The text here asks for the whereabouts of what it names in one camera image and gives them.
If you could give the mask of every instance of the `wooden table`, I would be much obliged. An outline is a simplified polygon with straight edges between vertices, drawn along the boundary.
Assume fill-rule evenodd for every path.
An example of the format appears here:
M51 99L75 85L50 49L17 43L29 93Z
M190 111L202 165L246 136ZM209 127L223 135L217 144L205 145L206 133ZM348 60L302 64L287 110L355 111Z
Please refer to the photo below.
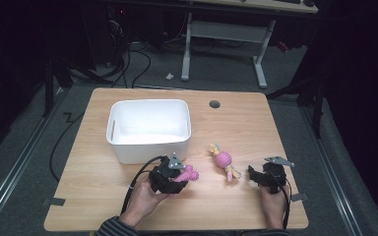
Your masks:
M249 180L247 166L257 171L268 156L285 157L284 147L266 97L259 92L97 88L94 90L51 206L44 222L49 231L97 230L119 214L128 185L142 165L118 162L105 137L111 106L119 100L178 98L187 102L192 137L185 164L193 164L200 178L175 198L163 201L142 221L139 230L234 230L266 228L258 186ZM220 108L210 107L210 101ZM242 173L226 182L225 172L208 152L220 145ZM285 168L292 192L291 170ZM304 228L308 219L302 202L291 205L288 228Z

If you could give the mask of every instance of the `white container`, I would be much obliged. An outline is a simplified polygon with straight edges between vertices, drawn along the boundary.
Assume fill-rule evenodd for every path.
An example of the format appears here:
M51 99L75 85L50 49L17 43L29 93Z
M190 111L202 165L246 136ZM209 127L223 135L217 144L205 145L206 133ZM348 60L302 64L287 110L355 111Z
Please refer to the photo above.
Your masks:
M106 129L106 139L123 164L146 163L174 152L183 160L190 136L189 108L179 99L118 101Z

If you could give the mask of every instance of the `gray carpet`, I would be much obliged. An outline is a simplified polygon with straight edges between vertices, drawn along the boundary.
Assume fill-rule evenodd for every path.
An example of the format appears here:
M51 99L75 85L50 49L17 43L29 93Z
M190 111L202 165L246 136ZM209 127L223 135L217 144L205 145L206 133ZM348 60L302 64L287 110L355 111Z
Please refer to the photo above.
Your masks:
M210 89L259 91L270 93L287 86L306 48L293 49L287 53L275 47L267 50L263 61L268 88L258 88L255 71L252 66L252 48L257 45L243 44L235 49L228 46L194 46L196 51L209 50L208 53L193 52L189 82L180 81L182 63L181 44L168 44L162 51L143 44L136 44L133 49L143 48L141 52L150 56L149 70L136 82L136 88L163 87L176 89ZM131 63L126 73L127 85L148 65L148 58L140 53L131 53ZM167 80L168 73L174 79ZM121 79L117 86L124 88ZM68 115L75 119L85 111L94 88L102 87L92 82L75 80L74 86L60 102L54 116L37 142L31 154L31 160L7 203L0 211L0 235L89 235L89 232L46 232L43 222L48 206L42 204L45 198L53 196L57 182L49 170L51 152L70 125ZM43 113L43 88L36 94L30 106L14 122L11 132L0 147L0 185L5 180L23 148L26 146ZM321 123L321 141L315 141L309 131L309 122L304 118L306 108L298 108L295 95L284 95L270 100L270 106L280 132L288 158L295 163L293 175L301 193L306 193L309 200L304 202L309 218L309 226L302 230L292 230L292 235L350 235L339 210L330 179L321 161L322 144L330 158L330 163L339 177L361 235L378 235L378 211L358 173L347 155L342 140L330 115L327 103L324 104L324 116ZM79 129L75 123L66 133L53 155L54 172L57 176L63 171L64 163ZM235 232L219 232L222 235L234 235Z

